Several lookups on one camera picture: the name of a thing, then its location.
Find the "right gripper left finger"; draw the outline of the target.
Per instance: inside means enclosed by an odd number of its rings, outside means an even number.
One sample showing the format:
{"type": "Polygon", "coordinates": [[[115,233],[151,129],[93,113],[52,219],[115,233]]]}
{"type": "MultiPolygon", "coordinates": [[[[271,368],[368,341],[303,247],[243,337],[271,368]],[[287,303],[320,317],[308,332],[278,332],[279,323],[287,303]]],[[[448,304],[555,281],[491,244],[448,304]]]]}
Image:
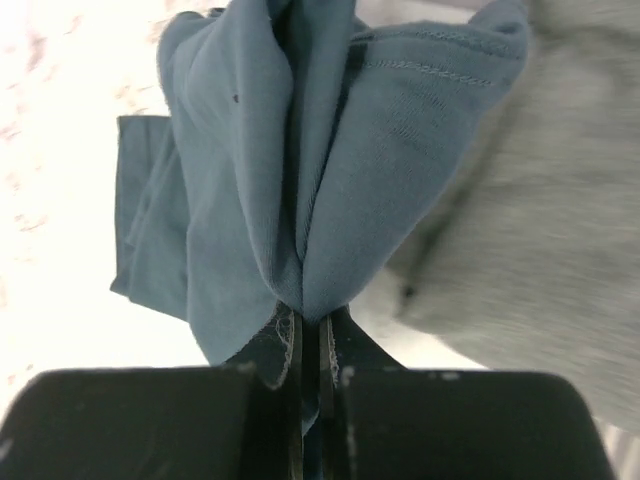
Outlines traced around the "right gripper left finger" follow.
{"type": "Polygon", "coordinates": [[[217,367],[54,370],[1,427],[5,479],[299,479],[302,321],[271,320],[217,367]]]}

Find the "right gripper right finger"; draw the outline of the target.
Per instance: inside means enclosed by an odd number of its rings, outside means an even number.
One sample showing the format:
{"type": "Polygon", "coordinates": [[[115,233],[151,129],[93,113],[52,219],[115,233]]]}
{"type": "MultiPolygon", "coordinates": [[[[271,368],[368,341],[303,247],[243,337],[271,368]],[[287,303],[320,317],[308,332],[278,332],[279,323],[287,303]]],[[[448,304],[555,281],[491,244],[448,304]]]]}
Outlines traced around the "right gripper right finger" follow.
{"type": "Polygon", "coordinates": [[[328,479],[611,479],[590,411],[545,372],[401,366],[338,310],[320,322],[328,479]]]}

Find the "blue grey t shirt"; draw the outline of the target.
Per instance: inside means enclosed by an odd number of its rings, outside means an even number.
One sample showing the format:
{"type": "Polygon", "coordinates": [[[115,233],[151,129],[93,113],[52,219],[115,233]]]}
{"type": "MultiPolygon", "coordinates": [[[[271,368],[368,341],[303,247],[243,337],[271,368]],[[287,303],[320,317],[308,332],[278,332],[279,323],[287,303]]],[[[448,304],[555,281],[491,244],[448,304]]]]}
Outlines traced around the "blue grey t shirt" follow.
{"type": "Polygon", "coordinates": [[[351,1],[176,15],[168,115],[118,121],[112,290],[186,321],[212,364],[278,304],[347,305],[444,192],[528,36],[519,1],[374,28],[351,1]]]}

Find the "folded grey t shirt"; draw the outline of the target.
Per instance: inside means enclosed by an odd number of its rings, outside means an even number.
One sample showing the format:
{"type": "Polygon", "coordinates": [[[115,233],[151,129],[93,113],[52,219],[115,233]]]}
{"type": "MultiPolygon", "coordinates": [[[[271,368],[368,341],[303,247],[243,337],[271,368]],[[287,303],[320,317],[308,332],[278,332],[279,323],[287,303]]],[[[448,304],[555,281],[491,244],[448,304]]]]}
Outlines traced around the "folded grey t shirt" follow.
{"type": "Polygon", "coordinates": [[[410,364],[437,337],[571,380],[639,429],[639,5],[532,1],[527,66],[457,178],[352,303],[410,364]]]}

